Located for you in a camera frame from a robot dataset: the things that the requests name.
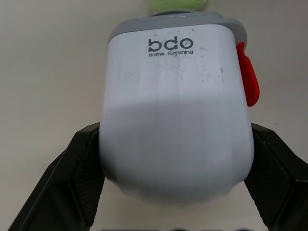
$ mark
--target white wall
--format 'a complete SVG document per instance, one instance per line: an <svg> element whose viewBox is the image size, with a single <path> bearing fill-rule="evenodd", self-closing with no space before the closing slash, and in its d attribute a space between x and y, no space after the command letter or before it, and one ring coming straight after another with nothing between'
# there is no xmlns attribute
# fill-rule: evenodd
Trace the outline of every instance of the white wall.
<svg viewBox="0 0 308 231"><path fill-rule="evenodd" d="M108 36L147 15L146 0L0 1L0 224L9 228L46 167L74 133L98 122ZM306 162L308 32L305 0L217 0L241 21L261 87L252 122L274 129ZM265 227L244 184L228 197L186 209L158 208L106 183L91 230L192 231Z"/></svg>

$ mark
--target textured black grip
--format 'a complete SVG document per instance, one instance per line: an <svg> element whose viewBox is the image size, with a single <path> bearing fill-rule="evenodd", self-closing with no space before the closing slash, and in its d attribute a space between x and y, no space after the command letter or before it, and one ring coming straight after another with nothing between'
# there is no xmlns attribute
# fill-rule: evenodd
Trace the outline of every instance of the textured black grip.
<svg viewBox="0 0 308 231"><path fill-rule="evenodd" d="M73 176L79 207L88 227L94 223L104 183L98 153L98 134L98 130L93 134Z"/></svg>
<svg viewBox="0 0 308 231"><path fill-rule="evenodd" d="M308 229L308 165L270 129L253 124L255 158L245 180L270 231Z"/></svg>
<svg viewBox="0 0 308 231"><path fill-rule="evenodd" d="M99 124L77 132L47 168L9 231L88 231L104 175L98 153Z"/></svg>

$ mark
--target red tab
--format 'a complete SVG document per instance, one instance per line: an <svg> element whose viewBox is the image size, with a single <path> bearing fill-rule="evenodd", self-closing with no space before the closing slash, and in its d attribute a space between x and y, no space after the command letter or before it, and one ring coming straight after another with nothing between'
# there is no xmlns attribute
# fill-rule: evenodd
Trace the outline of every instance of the red tab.
<svg viewBox="0 0 308 231"><path fill-rule="evenodd" d="M241 42L236 46L236 49L239 57L247 105L248 107L252 107L258 102L260 97L260 88L254 68L252 67L249 58L244 53L244 46L245 44Z"/></svg>

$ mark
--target gray lid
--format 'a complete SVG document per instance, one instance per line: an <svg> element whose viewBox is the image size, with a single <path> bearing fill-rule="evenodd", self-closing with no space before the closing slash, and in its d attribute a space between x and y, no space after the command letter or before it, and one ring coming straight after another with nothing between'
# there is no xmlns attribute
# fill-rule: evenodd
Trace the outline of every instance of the gray lid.
<svg viewBox="0 0 308 231"><path fill-rule="evenodd" d="M109 41L117 35L128 32L206 24L222 25L229 28L234 34L236 45L243 42L246 47L247 33L244 26L235 19L224 18L222 15L215 12L168 14L127 20L120 23L113 30L109 37Z"/></svg>

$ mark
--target green object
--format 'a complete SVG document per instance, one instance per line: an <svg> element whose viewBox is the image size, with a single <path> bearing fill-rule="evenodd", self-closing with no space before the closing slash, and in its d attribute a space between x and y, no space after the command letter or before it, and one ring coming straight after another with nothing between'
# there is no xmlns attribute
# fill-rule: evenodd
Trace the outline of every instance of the green object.
<svg viewBox="0 0 308 231"><path fill-rule="evenodd" d="M152 0L155 12L167 12L175 10L198 11L207 0Z"/></svg>

